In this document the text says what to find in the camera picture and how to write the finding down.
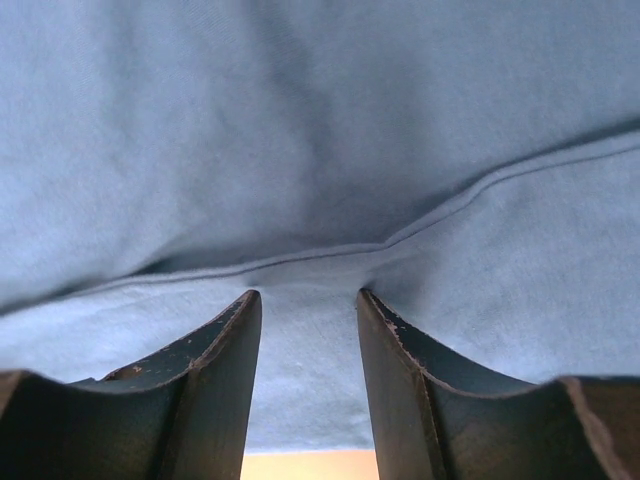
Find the blue t shirt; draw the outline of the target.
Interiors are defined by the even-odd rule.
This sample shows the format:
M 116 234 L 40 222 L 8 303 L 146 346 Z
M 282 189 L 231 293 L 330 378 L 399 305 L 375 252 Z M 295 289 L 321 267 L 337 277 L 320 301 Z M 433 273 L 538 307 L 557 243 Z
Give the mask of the blue t shirt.
M 639 372 L 635 1 L 5 1 L 1 364 L 263 299 L 247 447 L 372 444 L 355 297 L 538 383 Z

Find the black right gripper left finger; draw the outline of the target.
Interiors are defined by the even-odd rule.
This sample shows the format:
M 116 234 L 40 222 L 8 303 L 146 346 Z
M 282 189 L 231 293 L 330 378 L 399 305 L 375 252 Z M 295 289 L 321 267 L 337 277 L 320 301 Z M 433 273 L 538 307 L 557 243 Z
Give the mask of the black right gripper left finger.
M 262 307 L 241 295 L 216 318 L 96 380 L 1 374 L 5 479 L 236 479 Z

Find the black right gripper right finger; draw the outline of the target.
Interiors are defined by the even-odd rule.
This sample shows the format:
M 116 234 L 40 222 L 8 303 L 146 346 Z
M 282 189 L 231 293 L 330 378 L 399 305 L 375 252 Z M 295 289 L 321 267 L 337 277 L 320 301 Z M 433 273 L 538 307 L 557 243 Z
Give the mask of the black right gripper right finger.
M 635 479 L 639 381 L 531 384 L 418 330 L 373 292 L 357 320 L 383 479 Z

